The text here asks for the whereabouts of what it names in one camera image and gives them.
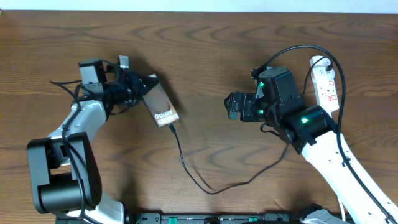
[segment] wooden table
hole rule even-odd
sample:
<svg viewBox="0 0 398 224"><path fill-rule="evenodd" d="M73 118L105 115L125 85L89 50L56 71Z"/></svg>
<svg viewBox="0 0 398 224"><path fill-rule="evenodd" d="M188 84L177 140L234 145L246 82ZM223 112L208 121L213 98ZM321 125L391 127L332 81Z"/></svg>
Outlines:
<svg viewBox="0 0 398 224"><path fill-rule="evenodd" d="M48 81L78 79L79 61L128 55L132 69L157 73L180 113L175 127L188 169L220 189L248 180L284 147L261 133L260 123L228 120L224 98L231 91L253 92L250 69L297 44L321 45L340 61L347 84L343 134L398 203L397 24L396 15L371 14L4 12L0 223L54 222L33 207L25 147L70 112L71 97ZM292 51L272 66L288 66L302 90L308 60L316 54ZM311 82L306 98L315 102ZM173 134L156 128L142 103L111 117L92 146L104 190L137 212L255 213L298 210L312 202L338 212L331 188L292 148L253 183L204 194L183 170Z"/></svg>

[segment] white cable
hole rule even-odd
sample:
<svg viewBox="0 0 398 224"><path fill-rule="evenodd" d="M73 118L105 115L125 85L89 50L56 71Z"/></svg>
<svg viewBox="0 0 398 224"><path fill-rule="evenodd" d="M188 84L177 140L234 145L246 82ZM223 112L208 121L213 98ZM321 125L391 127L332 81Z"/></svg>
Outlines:
<svg viewBox="0 0 398 224"><path fill-rule="evenodd" d="M344 222L346 221L346 212L344 210L343 202L341 202L340 198L337 197L338 200L338 205L340 206L340 212L341 212L341 220Z"/></svg>

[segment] white power strip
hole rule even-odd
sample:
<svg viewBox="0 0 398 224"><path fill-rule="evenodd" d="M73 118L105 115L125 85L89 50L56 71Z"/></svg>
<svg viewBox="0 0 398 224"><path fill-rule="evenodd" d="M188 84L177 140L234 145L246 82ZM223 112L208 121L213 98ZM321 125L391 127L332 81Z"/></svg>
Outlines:
<svg viewBox="0 0 398 224"><path fill-rule="evenodd" d="M322 57L312 57L310 66ZM326 67L330 64L331 61L328 58L320 60L311 71L311 79L315 89L317 104L331 116L331 112L338 110L339 104L335 86L335 71L333 69L326 71Z"/></svg>

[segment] tabletop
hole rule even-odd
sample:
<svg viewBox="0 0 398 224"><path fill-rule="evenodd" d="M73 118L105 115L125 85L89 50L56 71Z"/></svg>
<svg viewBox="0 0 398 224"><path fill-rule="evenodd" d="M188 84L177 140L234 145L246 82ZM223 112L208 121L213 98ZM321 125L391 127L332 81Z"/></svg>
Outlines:
<svg viewBox="0 0 398 224"><path fill-rule="evenodd" d="M0 17L0 223L53 223L32 203L26 145L55 130L72 98L49 80L79 79L78 62L130 57L156 73L181 120L187 168L206 188L248 180L280 156L284 143L260 123L230 121L224 99L254 92L250 71L291 45L315 44L346 78L342 133L381 189L398 203L398 17L388 14L4 11ZM300 91L309 59L300 49L275 59ZM340 77L336 73L340 92ZM306 102L315 103L308 83ZM135 212L261 213L312 202L338 212L323 177L289 148L253 183L203 193L185 173L173 134L145 105L112 116L92 142L104 191Z"/></svg>

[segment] white wall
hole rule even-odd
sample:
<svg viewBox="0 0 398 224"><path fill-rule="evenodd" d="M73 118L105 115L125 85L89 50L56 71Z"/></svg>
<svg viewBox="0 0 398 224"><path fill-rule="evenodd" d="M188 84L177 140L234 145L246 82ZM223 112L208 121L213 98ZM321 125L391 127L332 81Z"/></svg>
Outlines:
<svg viewBox="0 0 398 224"><path fill-rule="evenodd" d="M398 13L398 0L0 0L0 8L3 10Z"/></svg>

